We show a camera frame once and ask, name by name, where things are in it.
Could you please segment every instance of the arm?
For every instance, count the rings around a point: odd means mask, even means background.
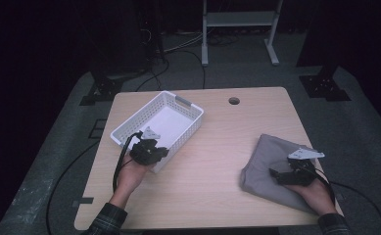
[[[315,179],[309,186],[285,185],[300,194],[307,204],[320,216],[318,225],[323,234],[330,235],[350,235],[350,230],[346,220],[337,213],[331,202],[330,195],[325,185]]]
[[[93,220],[89,229],[82,234],[119,235],[127,216],[124,209],[129,196],[140,185],[145,173],[154,166],[138,164],[130,155],[125,155],[122,164],[124,166],[119,172],[117,190]]]

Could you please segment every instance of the sleeve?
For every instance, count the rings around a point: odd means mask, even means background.
[[[126,216],[126,211],[107,203],[82,235],[119,235]]]
[[[337,213],[328,213],[318,219],[318,225],[324,235],[353,234],[346,220]]]

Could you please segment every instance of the white object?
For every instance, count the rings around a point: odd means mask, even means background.
[[[152,132],[161,136],[156,147],[169,149],[168,155],[153,167],[152,171],[157,173],[201,126],[203,113],[203,109],[195,104],[169,91],[162,91],[117,127],[111,138],[123,147],[129,136],[139,130],[145,133],[150,126]],[[138,138],[133,138],[128,147],[137,142]]]
[[[160,139],[161,137],[162,136],[154,132],[150,126],[147,126],[141,135],[141,139]]]
[[[297,159],[297,160],[304,160],[304,159],[317,159],[317,158],[323,158],[325,155],[323,153],[305,150],[300,148],[296,152],[288,155],[289,159]]]
[[[264,40],[269,58],[274,66],[279,65],[272,43],[278,25],[283,0],[278,0],[275,11],[265,12],[218,12],[208,13],[207,0],[203,1],[203,41],[202,41],[202,65],[209,64],[208,52],[208,27],[212,26],[254,26],[270,25],[270,35]]]

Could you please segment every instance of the gray cloth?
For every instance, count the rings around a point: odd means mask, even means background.
[[[270,168],[278,172],[291,172],[292,168],[287,161],[288,155],[300,147],[311,150],[304,145],[267,134],[261,135],[256,150],[242,169],[242,190],[290,208],[315,213],[300,195],[278,185],[269,174]]]

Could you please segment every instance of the gray carpet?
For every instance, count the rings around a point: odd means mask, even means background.
[[[231,87],[285,87],[294,103],[312,146],[326,154],[321,160],[327,176],[336,182],[353,186],[370,198],[381,211],[381,117],[362,93],[356,79],[339,68],[334,79],[346,90],[352,101],[327,102],[309,98],[299,80],[300,75],[316,74],[320,68],[296,68],[304,34],[277,34],[274,47],[280,65],[271,65],[263,45],[264,35],[239,36],[226,47],[210,47],[210,64],[205,68],[206,89]],[[189,38],[165,36],[165,48]],[[188,47],[200,58],[200,46]],[[187,52],[167,55],[169,67],[140,91],[202,89],[204,73],[198,59]],[[155,62],[154,73],[166,67]],[[135,91],[146,79],[127,81],[121,92]],[[46,207],[60,175],[97,139],[89,138],[99,118],[107,118],[111,102],[80,106],[93,84],[90,73],[82,76],[57,118],[25,181],[0,224],[0,234],[47,234]],[[100,130],[93,132],[99,136]],[[77,207],[93,163],[97,146],[76,161],[62,178],[50,207],[53,234],[78,234],[73,227]],[[346,219],[356,234],[381,234],[381,220],[376,210],[363,197],[335,186]],[[259,229],[253,232],[261,234]],[[319,234],[317,226],[279,228],[280,234]]]

